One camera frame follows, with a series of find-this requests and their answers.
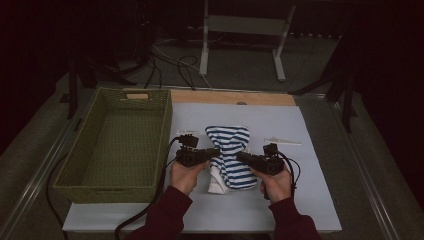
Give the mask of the white table mat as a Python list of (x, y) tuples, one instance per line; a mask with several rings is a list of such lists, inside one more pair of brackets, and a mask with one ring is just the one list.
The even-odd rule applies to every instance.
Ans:
[[(190, 132), (199, 138), (198, 146), (212, 142), (205, 134), (208, 126), (246, 126), (250, 130), (248, 150), (260, 155), (271, 139), (284, 141), (278, 149), (296, 161), (293, 170), (300, 175), (294, 200), (300, 213), (313, 218), (321, 233), (342, 229), (332, 197), (322, 173), (311, 138), (297, 106), (254, 106), (175, 103), (171, 135)], [(184, 217), (186, 233), (267, 233), (274, 229), (269, 202), (257, 188), (210, 194), (210, 174), (203, 171), (191, 193), (193, 203)]]

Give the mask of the person's right hand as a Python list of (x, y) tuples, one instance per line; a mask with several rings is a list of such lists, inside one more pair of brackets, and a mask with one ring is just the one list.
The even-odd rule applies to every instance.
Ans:
[(292, 176), (289, 171), (283, 170), (276, 175), (267, 175), (254, 169), (251, 169), (251, 171), (262, 180), (260, 191), (268, 195), (271, 204), (292, 196)]

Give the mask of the black metal stand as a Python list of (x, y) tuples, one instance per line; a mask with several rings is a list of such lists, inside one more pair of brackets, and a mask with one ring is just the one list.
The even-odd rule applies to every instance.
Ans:
[(68, 61), (68, 92), (60, 99), (61, 103), (69, 104), (68, 119), (71, 119), (78, 109), (78, 80), (81, 80), (86, 88), (95, 88), (98, 84), (95, 74), (99, 73), (121, 85), (134, 86), (135, 83), (127, 80), (125, 76), (140, 69), (141, 66), (136, 65), (125, 70), (112, 70), (87, 56), (71, 56)]
[(344, 96), (341, 121), (346, 131), (351, 133), (353, 88), (359, 57), (360, 52), (357, 45), (347, 36), (341, 37), (319, 79), (305, 87), (289, 91), (289, 94), (304, 95), (330, 83), (324, 99), (327, 102), (336, 103), (341, 96)]

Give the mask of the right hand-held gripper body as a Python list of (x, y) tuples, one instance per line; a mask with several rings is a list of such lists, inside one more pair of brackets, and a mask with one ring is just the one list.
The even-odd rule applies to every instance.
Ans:
[(283, 170), (294, 173), (292, 164), (295, 160), (288, 158), (279, 149), (276, 143), (268, 143), (263, 146), (263, 155), (255, 161), (253, 168), (267, 175), (277, 175)]

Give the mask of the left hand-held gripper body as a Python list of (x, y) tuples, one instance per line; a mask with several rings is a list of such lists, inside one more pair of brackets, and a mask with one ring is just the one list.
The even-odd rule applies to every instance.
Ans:
[(201, 155), (197, 149), (199, 138), (193, 134), (183, 134), (177, 137), (181, 144), (176, 151), (175, 160), (186, 168), (191, 168), (202, 163)]

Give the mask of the white metal frame desk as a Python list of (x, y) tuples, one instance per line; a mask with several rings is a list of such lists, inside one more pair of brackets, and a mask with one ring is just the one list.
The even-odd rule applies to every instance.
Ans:
[(203, 45), (199, 66), (199, 75), (205, 77), (208, 72), (209, 59), (209, 33), (240, 33), (256, 34), (267, 36), (278, 36), (280, 39), (277, 47), (272, 51), (272, 58), (275, 66), (277, 80), (286, 81), (286, 75), (281, 59), (283, 47), (289, 35), (292, 19), (296, 10), (294, 4), (288, 7), (284, 19), (255, 18), (228, 15), (211, 15), (209, 13), (209, 1), (204, 0), (203, 14)]

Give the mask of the person's left hand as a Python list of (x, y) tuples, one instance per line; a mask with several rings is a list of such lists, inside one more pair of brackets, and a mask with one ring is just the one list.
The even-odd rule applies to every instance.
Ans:
[(207, 168), (208, 162), (187, 168), (179, 162), (174, 162), (170, 170), (170, 185), (189, 196), (197, 186), (198, 175)]

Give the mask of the green woven basket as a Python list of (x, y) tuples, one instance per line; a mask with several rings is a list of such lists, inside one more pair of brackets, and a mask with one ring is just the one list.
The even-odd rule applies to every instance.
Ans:
[(151, 201), (172, 114), (168, 90), (98, 89), (53, 188), (76, 204)]

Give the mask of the blue white striped polo shirt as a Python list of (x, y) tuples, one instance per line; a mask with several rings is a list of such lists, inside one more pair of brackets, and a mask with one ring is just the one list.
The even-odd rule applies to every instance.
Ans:
[(250, 167), (237, 160), (236, 154), (244, 152), (250, 131), (245, 126), (208, 126), (206, 135), (220, 151), (218, 157), (210, 160), (210, 183), (208, 192), (228, 194), (230, 191), (247, 190), (257, 184)]

